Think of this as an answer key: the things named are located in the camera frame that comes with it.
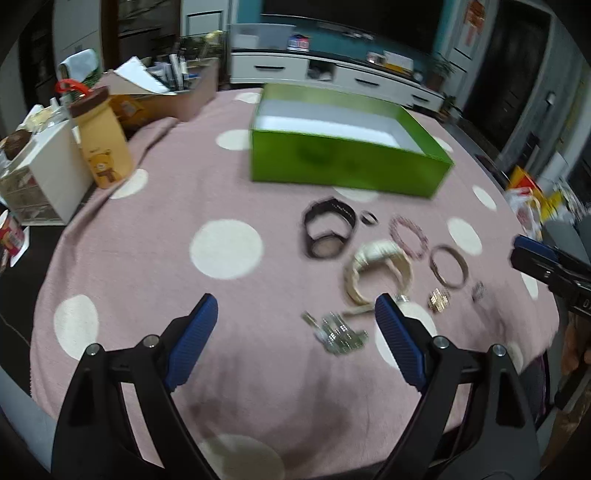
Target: television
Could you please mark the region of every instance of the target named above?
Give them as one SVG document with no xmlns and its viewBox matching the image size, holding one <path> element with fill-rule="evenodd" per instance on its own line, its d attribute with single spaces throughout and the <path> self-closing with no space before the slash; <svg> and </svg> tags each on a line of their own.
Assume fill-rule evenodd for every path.
<svg viewBox="0 0 591 480">
<path fill-rule="evenodd" d="M 264 0 L 263 15 L 350 27 L 431 53 L 444 0 Z"/>
</svg>

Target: white cabinet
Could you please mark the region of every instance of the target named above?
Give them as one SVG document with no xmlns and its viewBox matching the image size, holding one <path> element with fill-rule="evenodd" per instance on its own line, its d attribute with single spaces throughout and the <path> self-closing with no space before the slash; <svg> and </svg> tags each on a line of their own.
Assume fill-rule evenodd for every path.
<svg viewBox="0 0 591 480">
<path fill-rule="evenodd" d="M 311 61 L 332 66 L 331 81 L 308 78 Z M 333 61 L 300 54 L 234 52 L 232 54 L 232 83 L 295 83 L 319 88 L 358 93 L 412 107 L 414 105 L 439 111 L 443 96 L 381 70 L 344 61 Z"/>
<path fill-rule="evenodd" d="M 410 93 L 405 85 L 386 77 L 337 67 L 334 81 L 335 85 L 353 93 L 382 98 L 400 105 L 412 105 Z"/>
<path fill-rule="evenodd" d="M 183 0 L 181 35 L 199 35 L 226 30 L 228 0 Z"/>
<path fill-rule="evenodd" d="M 307 71 L 308 60 L 304 57 L 248 55 L 232 59 L 234 83 L 266 83 L 275 80 L 303 82 Z"/>
<path fill-rule="evenodd" d="M 56 67 L 68 56 L 92 48 L 102 64 L 100 0 L 55 0 L 53 54 Z"/>
</svg>

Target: keys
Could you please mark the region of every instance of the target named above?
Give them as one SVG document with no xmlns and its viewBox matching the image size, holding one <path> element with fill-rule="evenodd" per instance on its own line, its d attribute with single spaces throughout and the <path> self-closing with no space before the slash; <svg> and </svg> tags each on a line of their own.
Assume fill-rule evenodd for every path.
<svg viewBox="0 0 591 480">
<path fill-rule="evenodd" d="M 308 312 L 304 312 L 301 317 L 314 329 L 314 336 L 324 345 L 324 349 L 333 355 L 346 355 L 360 350 L 369 337 L 365 330 L 352 330 L 338 313 L 324 315 L 320 325 Z"/>
</svg>

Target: blue gripper pad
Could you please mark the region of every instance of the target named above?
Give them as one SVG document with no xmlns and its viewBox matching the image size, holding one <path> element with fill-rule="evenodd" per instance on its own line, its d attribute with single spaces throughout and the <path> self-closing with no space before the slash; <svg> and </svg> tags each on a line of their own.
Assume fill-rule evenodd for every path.
<svg viewBox="0 0 591 480">
<path fill-rule="evenodd" d="M 403 313 L 387 294 L 375 301 L 375 319 L 406 383 L 422 391 L 427 384 L 423 353 L 405 328 Z"/>
<path fill-rule="evenodd" d="M 552 250 L 547 245 L 541 244 L 540 242 L 536 242 L 535 240 L 527 238 L 524 235 L 518 235 L 515 237 L 515 240 L 513 241 L 513 247 L 529 250 L 530 252 L 538 254 L 541 257 L 547 258 L 552 262 L 558 263 L 558 255 L 556 255 L 556 252 L 554 250 Z"/>
<path fill-rule="evenodd" d="M 217 300 L 209 296 L 195 314 L 168 357 L 168 372 L 164 384 L 174 391 L 189 379 L 203 347 L 217 322 Z"/>
</svg>

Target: polka dot tablecloth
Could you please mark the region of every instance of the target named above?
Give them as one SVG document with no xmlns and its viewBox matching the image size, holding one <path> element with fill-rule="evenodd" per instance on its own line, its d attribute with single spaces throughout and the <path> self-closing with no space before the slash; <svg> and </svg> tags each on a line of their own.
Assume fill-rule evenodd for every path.
<svg viewBox="0 0 591 480">
<path fill-rule="evenodd" d="M 416 223 L 431 247 L 458 248 L 470 268 L 467 286 L 452 292 L 450 306 L 435 316 L 426 305 L 437 280 L 428 260 L 413 262 L 411 301 L 402 308 L 432 335 L 481 351 L 502 342 L 521 369 L 550 344 L 556 305 L 543 285 L 511 269 L 517 219 L 435 120 L 413 114 L 456 163 L 432 199 L 254 183 L 248 126 L 258 101 L 258 90 L 220 92 L 193 121 L 163 119 L 134 136 L 135 173 L 112 190 L 98 190 L 54 254 L 35 310 L 33 398 L 57 418 L 89 343 L 133 346 L 161 333 L 208 292 L 219 301 L 219 320 L 173 399 L 220 477 L 310 478 L 370 465 L 388 456 L 418 393 L 404 382 L 371 315 L 350 321 L 370 340 L 343 357 L 326 353 L 300 315 L 351 306 L 343 269 L 362 244 L 388 238 L 393 216 Z M 358 222 L 340 258 L 311 260 L 301 244 L 301 216 L 312 201 L 329 196 L 357 213 L 372 212 L 379 224 Z M 418 246 L 411 232 L 401 235 L 410 248 Z M 436 261 L 450 281 L 461 278 L 445 253 Z M 486 297 L 474 304 L 478 281 Z M 396 293 L 380 269 L 362 277 L 360 290 Z M 125 386 L 124 394 L 142 454 L 158 463 L 134 391 Z M 466 398 L 460 389 L 450 426 L 461 420 Z"/>
</svg>

